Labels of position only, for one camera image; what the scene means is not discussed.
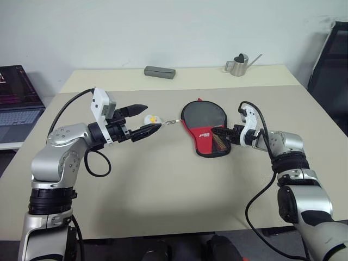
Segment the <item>robotic arm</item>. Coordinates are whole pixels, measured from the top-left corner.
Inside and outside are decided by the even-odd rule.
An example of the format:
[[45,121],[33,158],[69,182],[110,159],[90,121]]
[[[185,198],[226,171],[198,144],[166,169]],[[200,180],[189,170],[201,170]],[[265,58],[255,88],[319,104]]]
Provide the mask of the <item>robotic arm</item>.
[[140,114],[147,106],[135,104],[117,110],[115,106],[104,90],[95,88],[91,109],[96,122],[57,128],[33,159],[32,194],[18,260],[75,260],[77,231],[69,223],[73,219],[71,204],[77,197],[73,186],[81,159],[85,157],[86,161],[89,151],[100,150],[106,143],[138,141],[161,127],[149,124],[131,131],[125,125],[125,117]]
[[233,129],[215,127],[213,133],[232,144],[268,152],[277,173],[278,206],[281,218],[293,223],[314,260],[348,260],[348,226],[334,222],[331,201],[315,172],[309,168],[300,136],[257,129],[255,107],[241,103],[242,125]]

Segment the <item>table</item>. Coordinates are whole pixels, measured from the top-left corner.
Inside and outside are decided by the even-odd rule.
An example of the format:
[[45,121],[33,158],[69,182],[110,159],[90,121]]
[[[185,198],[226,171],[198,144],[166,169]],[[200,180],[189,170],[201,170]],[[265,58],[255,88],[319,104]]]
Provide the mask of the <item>table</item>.
[[[30,162],[45,144],[52,118],[73,96],[58,94],[46,109],[0,179],[0,240],[19,240],[30,195]],[[257,86],[214,90],[113,92],[119,108],[133,103],[149,106],[127,119],[135,129],[148,114],[177,119],[182,108],[198,97],[216,102],[227,113],[229,126],[240,123],[239,102],[249,100],[262,110],[269,129],[297,133],[304,139],[308,161],[333,203],[334,218],[347,219],[348,139],[300,85]],[[93,122],[91,97],[68,107],[58,126]],[[164,126],[151,137],[103,149],[113,166],[104,178],[87,174],[81,164],[73,210],[85,239],[221,231],[248,228],[244,208],[271,178],[266,153],[234,146],[229,155],[199,157],[181,124]],[[93,170],[107,168],[90,156]],[[250,209],[256,227],[285,226],[278,215],[274,184]]]
[[60,92],[80,92],[95,86],[105,91],[148,91],[285,85],[300,83],[284,65],[251,66],[242,77],[223,73],[223,68],[177,69],[174,80],[145,76],[143,69],[76,70]]

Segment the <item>laptop keyboard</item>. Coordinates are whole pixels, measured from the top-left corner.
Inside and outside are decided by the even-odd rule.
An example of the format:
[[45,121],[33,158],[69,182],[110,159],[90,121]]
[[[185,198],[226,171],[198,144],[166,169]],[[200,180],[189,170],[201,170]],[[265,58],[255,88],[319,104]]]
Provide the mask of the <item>laptop keyboard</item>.
[[0,113],[0,126],[31,124],[34,122],[39,112],[39,110],[27,110]]

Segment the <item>person's leg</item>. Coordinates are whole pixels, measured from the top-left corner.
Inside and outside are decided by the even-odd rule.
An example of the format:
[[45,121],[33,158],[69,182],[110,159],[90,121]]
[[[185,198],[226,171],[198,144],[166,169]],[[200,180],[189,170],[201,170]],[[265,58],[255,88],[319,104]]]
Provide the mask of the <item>person's leg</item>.
[[171,261],[171,247],[164,241],[158,241],[145,253],[141,261]]
[[243,257],[232,242],[221,235],[214,235],[207,242],[206,259],[208,261],[243,261]]

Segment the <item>laptop screen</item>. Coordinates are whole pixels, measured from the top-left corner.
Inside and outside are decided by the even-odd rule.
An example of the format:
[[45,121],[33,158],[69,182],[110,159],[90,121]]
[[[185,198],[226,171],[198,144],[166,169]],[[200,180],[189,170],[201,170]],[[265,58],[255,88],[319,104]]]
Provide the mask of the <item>laptop screen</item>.
[[43,106],[21,65],[0,67],[0,109]]

